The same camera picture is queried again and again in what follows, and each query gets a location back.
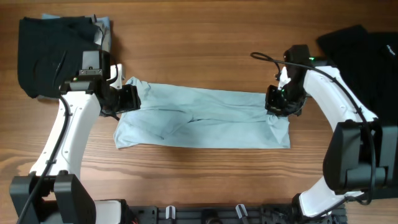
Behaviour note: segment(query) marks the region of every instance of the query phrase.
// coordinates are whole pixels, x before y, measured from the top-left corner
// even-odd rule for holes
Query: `light blue cloth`
[[[289,148],[287,118],[268,115],[266,95],[147,83],[137,86],[141,109],[124,113],[117,148],[136,144],[195,148]]]
[[[61,18],[61,17],[60,17],[60,16],[51,15],[51,14],[46,14],[46,13],[43,13],[43,14],[42,14],[42,19],[58,19],[58,18]],[[107,29],[109,29],[109,31],[111,30],[111,20],[109,19],[108,16],[102,17],[102,18],[97,18],[97,21],[98,21],[98,22],[103,22],[103,23],[104,23],[104,26],[105,26]],[[109,36],[109,46],[111,45],[111,44],[110,44],[111,42],[112,42],[112,39],[111,39],[111,37]]]

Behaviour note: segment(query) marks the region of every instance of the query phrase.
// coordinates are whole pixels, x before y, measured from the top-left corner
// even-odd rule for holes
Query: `wooden surface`
[[[17,82],[18,20],[24,16],[110,16],[113,54],[126,66],[128,77],[265,92],[276,84],[275,67],[252,59],[251,52],[281,58],[291,45],[308,44],[318,55],[315,39],[340,28],[363,24],[371,31],[398,31],[397,12],[398,2],[387,0],[0,5],[0,223],[15,223],[9,184],[15,175],[28,173],[57,113],[56,103],[30,99]],[[332,134],[313,100],[301,117],[290,118],[291,149],[140,145],[117,150],[116,125],[112,118],[98,118],[91,130],[81,169],[83,185],[94,199],[125,198],[129,205],[160,207],[290,202],[321,177]],[[397,207],[395,199],[368,207],[351,203],[349,222],[397,223]]]

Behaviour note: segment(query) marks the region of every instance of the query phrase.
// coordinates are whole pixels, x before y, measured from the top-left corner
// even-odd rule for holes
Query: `black cloth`
[[[317,40],[358,99],[382,124],[398,124],[398,33],[349,27]]]
[[[94,43],[98,27],[91,18],[23,18],[19,21],[18,81],[28,96],[58,98],[58,87],[81,69],[84,50],[99,49]],[[58,75],[55,71],[65,54]]]

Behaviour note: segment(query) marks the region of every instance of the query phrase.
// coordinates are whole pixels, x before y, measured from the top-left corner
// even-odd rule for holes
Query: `wood grain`
[[[127,77],[250,92],[276,84],[274,65],[251,59],[253,51],[281,58],[291,45],[308,44],[318,55],[316,38],[337,29],[363,24],[370,31],[398,31],[397,1],[22,2],[0,5],[0,223],[15,223],[9,184],[28,173],[57,113],[57,103],[28,98],[17,82],[18,22],[24,16],[110,16],[113,54],[126,66]],[[160,207],[289,202],[322,175],[332,135],[313,100],[302,116],[290,118],[292,148],[284,150],[151,145],[117,150],[116,126],[111,118],[98,118],[91,130],[83,185],[94,199]],[[349,222],[396,223],[397,207],[396,199],[368,207],[351,203]]]

